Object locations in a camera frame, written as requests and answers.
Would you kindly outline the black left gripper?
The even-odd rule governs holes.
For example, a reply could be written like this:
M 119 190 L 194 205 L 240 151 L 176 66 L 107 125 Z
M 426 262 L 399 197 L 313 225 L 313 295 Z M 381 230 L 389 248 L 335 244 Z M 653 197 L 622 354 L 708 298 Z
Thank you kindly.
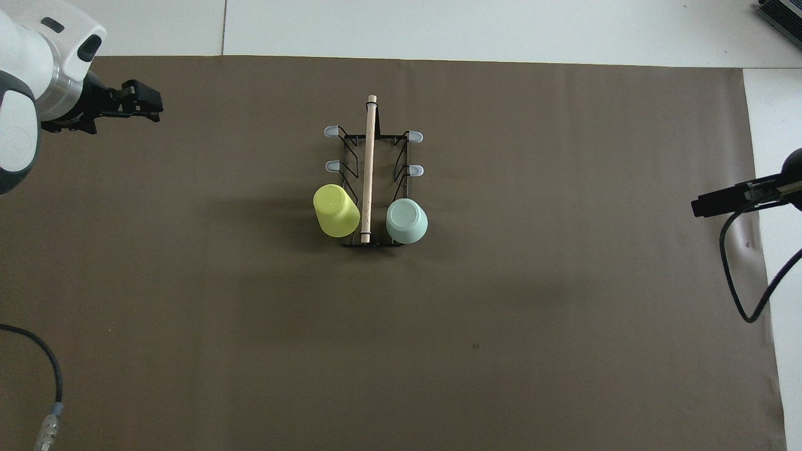
M 71 108 L 58 118 L 41 120 L 40 126 L 47 132 L 69 130 L 95 135 L 95 120 L 108 117 L 111 113 L 115 117 L 143 117 L 158 123 L 163 111 L 162 96 L 151 86 L 138 80 L 127 80 L 120 89 L 114 90 L 90 71 L 83 80 L 80 96 Z

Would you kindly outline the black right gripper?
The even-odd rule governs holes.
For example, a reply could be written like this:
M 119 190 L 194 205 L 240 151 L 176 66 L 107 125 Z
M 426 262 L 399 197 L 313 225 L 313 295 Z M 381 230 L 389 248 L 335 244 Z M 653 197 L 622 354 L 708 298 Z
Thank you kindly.
M 690 207 L 694 217 L 708 218 L 736 213 L 739 209 L 751 213 L 779 207 L 784 201 L 802 211 L 802 148 L 785 158 L 780 178 L 778 175 L 760 177 L 708 192 L 691 200 Z

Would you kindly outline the yellow plastic cup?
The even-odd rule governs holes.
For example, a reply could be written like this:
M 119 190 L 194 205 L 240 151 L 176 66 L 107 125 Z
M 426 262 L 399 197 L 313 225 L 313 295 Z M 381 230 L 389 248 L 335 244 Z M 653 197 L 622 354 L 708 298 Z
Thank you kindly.
M 321 186 L 313 194 L 313 208 L 321 231 L 330 237 L 346 237 L 360 224 L 357 205 L 340 185 Z

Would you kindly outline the pale green plastic cup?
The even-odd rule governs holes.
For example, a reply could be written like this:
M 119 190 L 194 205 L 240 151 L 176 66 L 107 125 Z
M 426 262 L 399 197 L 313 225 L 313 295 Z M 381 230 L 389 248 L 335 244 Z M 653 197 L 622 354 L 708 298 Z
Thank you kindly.
M 395 242 L 413 244 L 427 233 L 429 217 L 414 200 L 398 198 L 387 209 L 386 228 Z

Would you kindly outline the grey ribbed device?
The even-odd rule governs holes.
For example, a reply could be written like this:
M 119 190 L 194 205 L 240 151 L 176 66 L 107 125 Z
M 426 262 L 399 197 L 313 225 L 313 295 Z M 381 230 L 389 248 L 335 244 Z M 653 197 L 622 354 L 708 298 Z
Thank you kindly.
M 758 0 L 757 12 L 775 28 L 802 35 L 802 0 Z

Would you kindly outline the brown paper mat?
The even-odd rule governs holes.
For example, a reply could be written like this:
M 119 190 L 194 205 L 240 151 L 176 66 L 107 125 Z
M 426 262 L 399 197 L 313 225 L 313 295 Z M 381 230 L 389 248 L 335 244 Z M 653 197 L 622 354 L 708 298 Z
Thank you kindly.
M 160 123 L 45 133 L 0 197 L 0 323 L 62 365 L 58 451 L 782 451 L 771 318 L 722 217 L 754 177 L 744 72 L 102 57 Z M 339 125 L 415 130 L 403 247 L 313 194 Z

